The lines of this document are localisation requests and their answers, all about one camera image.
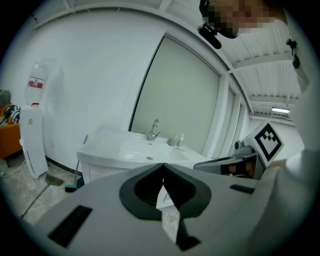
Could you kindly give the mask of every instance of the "broom handle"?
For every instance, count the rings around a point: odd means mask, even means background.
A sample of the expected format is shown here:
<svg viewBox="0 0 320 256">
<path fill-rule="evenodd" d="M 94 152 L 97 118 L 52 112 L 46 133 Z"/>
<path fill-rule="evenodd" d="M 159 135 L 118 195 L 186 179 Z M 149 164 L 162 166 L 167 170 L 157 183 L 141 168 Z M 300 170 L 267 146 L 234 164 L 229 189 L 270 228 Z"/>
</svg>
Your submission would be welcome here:
<svg viewBox="0 0 320 256">
<path fill-rule="evenodd" d="M 84 145 L 88 139 L 88 136 L 89 134 L 87 134 L 84 138 L 84 141 L 83 141 L 83 144 Z M 76 185 L 76 182 L 77 182 L 77 174 L 78 174 L 78 167 L 79 167 L 79 163 L 80 163 L 80 160 L 78 160 L 78 162 L 76 163 L 76 168 L 75 168 L 75 174 L 74 174 L 74 185 Z"/>
</svg>

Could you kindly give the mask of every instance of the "bottle label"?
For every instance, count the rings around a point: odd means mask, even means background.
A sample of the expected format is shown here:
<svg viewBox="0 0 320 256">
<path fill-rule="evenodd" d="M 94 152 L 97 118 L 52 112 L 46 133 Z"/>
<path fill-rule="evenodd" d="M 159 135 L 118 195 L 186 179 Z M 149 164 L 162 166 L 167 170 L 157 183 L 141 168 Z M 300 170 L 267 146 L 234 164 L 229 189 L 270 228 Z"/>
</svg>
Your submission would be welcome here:
<svg viewBox="0 0 320 256">
<path fill-rule="evenodd" d="M 44 80 L 31 76 L 28 82 L 28 86 L 42 89 L 42 87 L 44 86 Z"/>
</svg>

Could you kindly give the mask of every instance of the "soap dispenser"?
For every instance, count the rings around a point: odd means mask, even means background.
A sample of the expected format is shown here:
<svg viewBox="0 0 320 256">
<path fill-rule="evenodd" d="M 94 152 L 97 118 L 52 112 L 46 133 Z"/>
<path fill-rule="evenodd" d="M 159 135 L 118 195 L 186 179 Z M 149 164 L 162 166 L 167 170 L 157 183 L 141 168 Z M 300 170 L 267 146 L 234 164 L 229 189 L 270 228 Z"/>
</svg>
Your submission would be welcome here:
<svg viewBox="0 0 320 256">
<path fill-rule="evenodd" d="M 180 150 L 180 151 L 186 151 L 187 150 L 186 147 L 183 146 L 183 144 L 182 144 L 182 141 L 184 140 L 184 137 L 185 137 L 184 134 L 180 134 L 180 139 L 179 139 L 177 147 L 176 147 L 177 150 Z"/>
</svg>

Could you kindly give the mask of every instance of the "water bottle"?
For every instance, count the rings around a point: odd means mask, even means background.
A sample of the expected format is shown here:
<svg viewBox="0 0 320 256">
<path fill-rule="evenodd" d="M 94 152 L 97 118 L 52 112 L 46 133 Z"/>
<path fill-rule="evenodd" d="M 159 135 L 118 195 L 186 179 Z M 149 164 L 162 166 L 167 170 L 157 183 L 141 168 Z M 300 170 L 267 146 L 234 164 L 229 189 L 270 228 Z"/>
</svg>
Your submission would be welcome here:
<svg viewBox="0 0 320 256">
<path fill-rule="evenodd" d="M 39 105 L 50 69 L 54 64 L 55 60 L 51 58 L 38 59 L 35 62 L 24 91 L 24 97 L 28 105 Z"/>
</svg>

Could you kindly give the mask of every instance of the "black headphones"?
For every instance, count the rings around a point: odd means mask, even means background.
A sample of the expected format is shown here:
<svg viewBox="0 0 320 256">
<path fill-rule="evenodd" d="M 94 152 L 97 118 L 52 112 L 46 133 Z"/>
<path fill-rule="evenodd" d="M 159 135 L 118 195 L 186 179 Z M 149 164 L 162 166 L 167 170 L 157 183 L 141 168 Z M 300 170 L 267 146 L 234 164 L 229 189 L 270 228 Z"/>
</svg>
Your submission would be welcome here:
<svg viewBox="0 0 320 256">
<path fill-rule="evenodd" d="M 221 23 L 219 13 L 215 12 L 214 6 L 209 5 L 208 0 L 200 0 L 199 10 L 206 22 L 198 27 L 198 32 L 214 48 L 220 49 L 222 46 L 216 38 L 218 33 L 230 39 L 238 37 L 238 32 L 235 33 L 231 25 L 228 26 L 226 23 Z"/>
</svg>

